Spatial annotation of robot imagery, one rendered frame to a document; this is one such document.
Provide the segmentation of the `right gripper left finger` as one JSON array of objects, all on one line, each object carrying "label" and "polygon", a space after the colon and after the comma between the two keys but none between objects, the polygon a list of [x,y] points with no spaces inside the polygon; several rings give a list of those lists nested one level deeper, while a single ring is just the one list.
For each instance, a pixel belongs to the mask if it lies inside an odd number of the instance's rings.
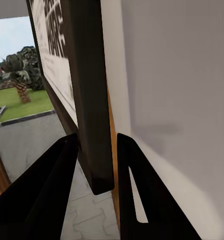
[{"label": "right gripper left finger", "polygon": [[0,195],[0,240],[60,240],[78,152],[58,139]]}]

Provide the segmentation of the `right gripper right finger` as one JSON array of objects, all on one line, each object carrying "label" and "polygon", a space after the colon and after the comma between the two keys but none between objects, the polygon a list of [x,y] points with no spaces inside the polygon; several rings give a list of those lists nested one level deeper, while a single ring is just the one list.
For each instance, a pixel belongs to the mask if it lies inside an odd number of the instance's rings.
[{"label": "right gripper right finger", "polygon": [[[137,142],[117,134],[121,240],[202,240]],[[148,223],[137,220],[131,168]]]}]

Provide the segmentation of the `poster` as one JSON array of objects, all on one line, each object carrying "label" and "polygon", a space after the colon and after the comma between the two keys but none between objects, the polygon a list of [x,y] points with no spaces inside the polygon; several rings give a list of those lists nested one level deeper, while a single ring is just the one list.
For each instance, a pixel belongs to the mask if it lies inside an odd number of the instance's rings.
[{"label": "poster", "polygon": [[44,87],[94,195],[115,188],[101,0],[26,0]]}]

